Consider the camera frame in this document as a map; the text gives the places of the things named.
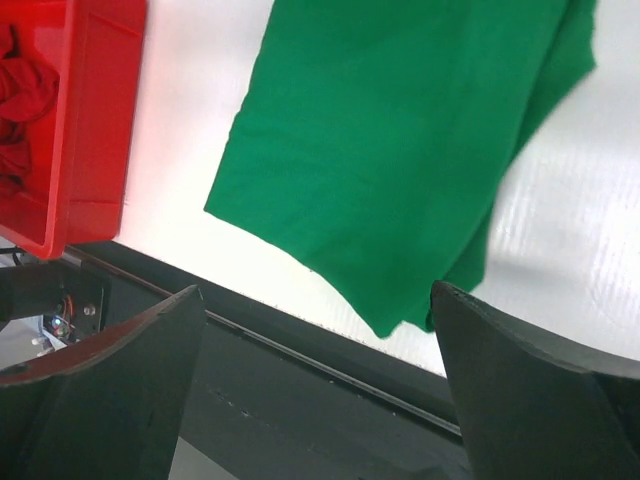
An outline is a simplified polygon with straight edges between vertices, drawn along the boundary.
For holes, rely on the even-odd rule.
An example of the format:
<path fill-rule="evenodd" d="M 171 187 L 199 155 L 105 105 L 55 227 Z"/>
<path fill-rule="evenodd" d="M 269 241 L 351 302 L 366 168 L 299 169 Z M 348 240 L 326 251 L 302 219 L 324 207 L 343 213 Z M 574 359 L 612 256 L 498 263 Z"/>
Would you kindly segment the green t-shirt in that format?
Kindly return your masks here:
<path fill-rule="evenodd" d="M 592 1 L 277 1 L 205 211 L 381 338 L 475 288 L 508 167 L 594 68 Z"/>

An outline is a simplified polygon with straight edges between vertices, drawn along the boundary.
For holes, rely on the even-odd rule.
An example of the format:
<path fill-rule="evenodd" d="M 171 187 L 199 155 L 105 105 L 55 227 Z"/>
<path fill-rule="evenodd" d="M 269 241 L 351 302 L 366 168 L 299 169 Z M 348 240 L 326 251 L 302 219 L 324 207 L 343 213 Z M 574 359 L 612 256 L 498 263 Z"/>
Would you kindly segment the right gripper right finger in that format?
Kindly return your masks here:
<path fill-rule="evenodd" d="M 445 283 L 431 313 L 477 479 L 636 479 L 639 363 Z"/>

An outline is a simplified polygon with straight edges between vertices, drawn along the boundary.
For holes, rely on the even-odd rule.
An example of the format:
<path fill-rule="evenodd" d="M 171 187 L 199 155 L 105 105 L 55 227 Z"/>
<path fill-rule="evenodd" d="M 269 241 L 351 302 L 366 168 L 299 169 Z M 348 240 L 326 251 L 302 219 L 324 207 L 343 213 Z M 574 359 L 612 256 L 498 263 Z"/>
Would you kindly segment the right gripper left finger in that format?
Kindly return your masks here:
<path fill-rule="evenodd" d="M 4 479 L 166 479 L 206 324 L 189 286 L 1 372 Z"/>

